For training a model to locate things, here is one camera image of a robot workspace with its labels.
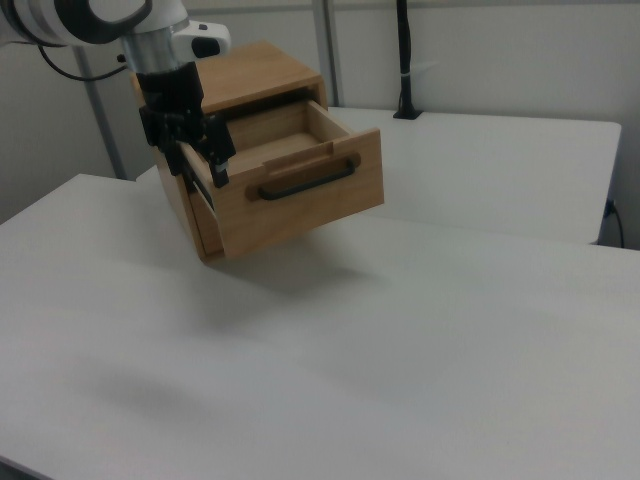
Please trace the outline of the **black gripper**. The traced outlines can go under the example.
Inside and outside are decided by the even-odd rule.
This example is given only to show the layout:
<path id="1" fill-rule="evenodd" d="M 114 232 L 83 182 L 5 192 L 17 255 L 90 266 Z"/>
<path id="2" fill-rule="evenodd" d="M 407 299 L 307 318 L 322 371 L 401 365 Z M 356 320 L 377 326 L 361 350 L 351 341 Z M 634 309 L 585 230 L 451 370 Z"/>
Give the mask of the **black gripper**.
<path id="1" fill-rule="evenodd" d="M 149 146 L 165 157 L 172 176 L 182 175 L 186 158 L 179 142 L 188 131 L 203 131 L 202 90 L 195 62 L 175 70 L 136 75 L 144 104 L 140 119 Z M 213 185 L 222 188 L 229 183 L 228 163 L 236 149 L 222 116 L 209 116 L 204 121 L 204 153 Z"/>

